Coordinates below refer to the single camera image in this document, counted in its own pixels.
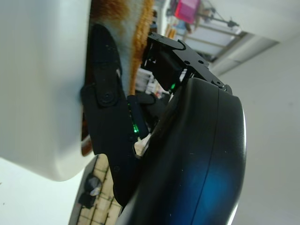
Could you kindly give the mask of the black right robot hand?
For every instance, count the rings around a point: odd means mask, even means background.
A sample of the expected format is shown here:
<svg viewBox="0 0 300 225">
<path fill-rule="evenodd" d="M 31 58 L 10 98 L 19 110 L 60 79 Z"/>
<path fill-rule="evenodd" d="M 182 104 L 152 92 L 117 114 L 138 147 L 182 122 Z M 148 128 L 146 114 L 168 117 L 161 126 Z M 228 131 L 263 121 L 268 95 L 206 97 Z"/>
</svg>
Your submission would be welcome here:
<svg viewBox="0 0 300 225">
<path fill-rule="evenodd" d="M 93 82 L 81 89 L 93 151 L 108 157 L 119 225 L 229 225 L 246 166 L 243 107 L 183 41 L 147 37 L 142 67 L 173 94 L 152 133 L 136 96 L 125 96 L 110 32 L 90 36 Z"/>
</svg>

